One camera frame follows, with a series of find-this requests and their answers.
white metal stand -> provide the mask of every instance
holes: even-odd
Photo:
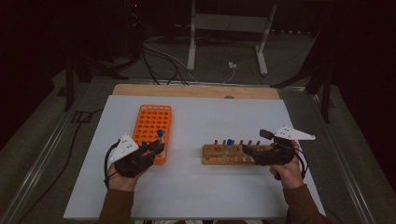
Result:
[[[268,34],[271,30],[272,21],[276,12],[276,4],[271,7],[268,17],[245,17],[245,16],[228,16],[201,14],[195,12],[195,0],[191,0],[191,40],[189,59],[187,61],[187,69],[192,72],[195,64],[195,30],[196,29],[212,29],[212,30],[230,30],[242,32],[262,33],[262,42],[256,46],[257,60],[260,67],[260,73],[263,76],[268,74],[265,65],[264,56],[262,54],[267,41]]]

sleeve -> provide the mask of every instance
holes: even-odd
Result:
[[[134,192],[109,189],[98,224],[127,224],[131,219]]]
[[[292,224],[332,223],[319,212],[307,185],[297,189],[283,189],[283,193],[289,205],[289,218]]]

person's left hand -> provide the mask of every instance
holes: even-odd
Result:
[[[146,172],[146,170],[133,178],[123,177],[116,172],[117,171],[116,168],[114,167],[114,164],[111,164],[107,172],[107,175],[111,175],[111,177],[108,178],[108,188],[134,192],[134,187],[137,184],[137,180],[143,173]]]

white table surface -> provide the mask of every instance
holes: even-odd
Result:
[[[104,159],[125,133],[132,135],[141,105],[172,106],[169,153],[153,165],[135,189],[133,219],[268,218],[286,215],[282,188],[267,166],[202,165],[202,146],[231,138],[269,140],[260,129],[292,127],[282,100],[109,96],[64,218],[97,219],[106,195]],[[315,183],[305,177],[324,214]]]

test tube rack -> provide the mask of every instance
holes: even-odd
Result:
[[[158,130],[163,130],[162,141],[165,143],[164,153],[157,155],[154,164],[162,165],[166,163],[168,154],[169,133],[172,123],[172,107],[169,105],[141,105],[139,114],[134,125],[132,138],[142,146],[144,142],[149,144],[159,140]]]
[[[254,160],[242,151],[243,140],[239,144],[233,143],[228,146],[226,141],[223,140],[222,144],[219,144],[218,140],[215,140],[213,145],[204,145],[202,150],[202,164],[203,165],[254,165]],[[249,140],[247,146],[253,147],[258,151],[264,151],[271,149],[270,146],[260,145],[260,141],[256,145],[252,145],[252,141]]]

